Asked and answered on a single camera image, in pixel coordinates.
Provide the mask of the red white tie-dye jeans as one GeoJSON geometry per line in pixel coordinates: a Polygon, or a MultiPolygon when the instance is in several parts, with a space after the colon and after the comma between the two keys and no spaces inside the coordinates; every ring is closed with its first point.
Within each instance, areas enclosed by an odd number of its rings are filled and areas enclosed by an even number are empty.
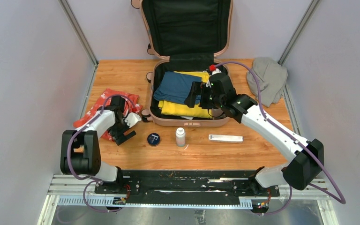
{"type": "Polygon", "coordinates": [[[142,105],[139,104],[139,95],[131,94],[123,91],[116,91],[110,88],[105,89],[102,94],[97,98],[92,107],[85,113],[83,117],[73,122],[73,127],[78,128],[84,125],[86,122],[92,119],[97,113],[100,113],[101,108],[104,106],[104,110],[109,110],[112,96],[119,97],[120,100],[125,100],[123,106],[123,116],[126,117],[128,113],[139,113],[142,109],[142,105]]]}

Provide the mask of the round navy tin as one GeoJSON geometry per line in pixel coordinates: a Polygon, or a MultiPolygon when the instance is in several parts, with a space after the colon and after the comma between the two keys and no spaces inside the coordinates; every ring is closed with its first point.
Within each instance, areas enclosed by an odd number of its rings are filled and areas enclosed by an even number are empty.
{"type": "Polygon", "coordinates": [[[161,142],[161,137],[158,133],[151,133],[147,136],[147,143],[150,146],[158,146],[161,142]]]}

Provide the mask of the white rectangular box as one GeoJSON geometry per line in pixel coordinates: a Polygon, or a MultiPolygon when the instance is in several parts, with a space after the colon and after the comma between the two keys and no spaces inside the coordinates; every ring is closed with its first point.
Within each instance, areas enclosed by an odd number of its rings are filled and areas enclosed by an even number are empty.
{"type": "Polygon", "coordinates": [[[243,143],[243,136],[209,134],[208,139],[218,143],[243,143]]]}

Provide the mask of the blue garment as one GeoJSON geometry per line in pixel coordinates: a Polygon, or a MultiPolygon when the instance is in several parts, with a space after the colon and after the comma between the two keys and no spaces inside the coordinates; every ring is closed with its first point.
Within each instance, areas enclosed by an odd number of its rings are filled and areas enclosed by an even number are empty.
{"type": "Polygon", "coordinates": [[[193,75],[186,75],[177,72],[167,71],[158,88],[153,93],[157,101],[168,101],[185,105],[193,82],[202,82],[202,78],[193,75]]]}

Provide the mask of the yellow garment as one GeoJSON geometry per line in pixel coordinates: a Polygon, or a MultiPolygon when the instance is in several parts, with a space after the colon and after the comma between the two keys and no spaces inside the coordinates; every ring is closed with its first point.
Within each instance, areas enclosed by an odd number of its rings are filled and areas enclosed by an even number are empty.
{"type": "MultiPolygon", "coordinates": [[[[202,82],[204,83],[207,82],[209,78],[209,74],[206,71],[193,71],[193,72],[174,71],[174,72],[201,77],[202,82]]],[[[208,110],[202,109],[198,105],[196,105],[193,108],[190,108],[187,105],[176,104],[168,101],[158,101],[158,108],[161,109],[161,113],[163,115],[212,119],[212,116],[208,113],[208,110]]]]}

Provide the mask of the white small bottle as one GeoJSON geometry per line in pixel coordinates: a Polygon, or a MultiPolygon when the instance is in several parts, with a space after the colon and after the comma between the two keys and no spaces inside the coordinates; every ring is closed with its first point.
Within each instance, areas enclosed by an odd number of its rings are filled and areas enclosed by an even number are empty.
{"type": "Polygon", "coordinates": [[[176,129],[175,132],[176,135],[176,144],[178,147],[183,147],[185,145],[185,136],[186,136],[186,132],[185,129],[182,127],[179,127],[176,129]]]}

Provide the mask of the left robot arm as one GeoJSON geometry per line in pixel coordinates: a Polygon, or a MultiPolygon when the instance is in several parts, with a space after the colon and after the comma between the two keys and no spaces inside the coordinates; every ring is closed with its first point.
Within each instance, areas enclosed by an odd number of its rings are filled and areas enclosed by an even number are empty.
{"type": "Polygon", "coordinates": [[[114,194],[130,191],[122,169],[108,165],[101,158],[99,139],[108,133],[117,145],[136,135],[132,130],[141,117],[132,110],[134,102],[124,95],[114,94],[104,100],[91,119],[73,130],[65,130],[61,138],[60,170],[78,180],[91,179],[106,184],[114,194]]]}

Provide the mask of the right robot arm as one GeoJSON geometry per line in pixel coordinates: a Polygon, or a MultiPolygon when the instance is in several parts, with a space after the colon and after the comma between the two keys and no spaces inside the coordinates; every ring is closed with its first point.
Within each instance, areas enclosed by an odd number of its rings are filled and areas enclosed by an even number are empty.
{"type": "Polygon", "coordinates": [[[252,194],[259,196],[269,187],[283,184],[304,190],[322,171],[323,144],[293,133],[261,110],[252,97],[238,94],[227,74],[213,74],[208,82],[192,82],[185,104],[195,107],[197,97],[201,108],[221,109],[226,117],[259,133],[286,158],[282,165],[263,166],[254,172],[249,182],[252,194]]]}

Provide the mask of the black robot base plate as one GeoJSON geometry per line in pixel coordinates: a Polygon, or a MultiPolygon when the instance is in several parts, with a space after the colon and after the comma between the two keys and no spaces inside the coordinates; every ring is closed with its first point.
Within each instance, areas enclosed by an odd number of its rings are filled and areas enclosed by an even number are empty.
{"type": "Polygon", "coordinates": [[[252,200],[280,195],[278,186],[259,189],[250,170],[124,170],[130,191],[82,185],[78,203],[90,206],[251,209],[252,200]]]}

